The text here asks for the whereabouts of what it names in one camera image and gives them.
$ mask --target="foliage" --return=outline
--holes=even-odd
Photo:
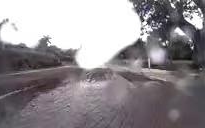
[[[132,45],[121,50],[116,58],[119,59],[137,59],[146,57],[146,45],[140,38]]]
[[[194,43],[195,61],[205,65],[205,0],[129,0],[143,22],[142,34],[149,33],[171,40],[171,32],[179,27]],[[188,22],[194,16],[203,19],[198,29]]]

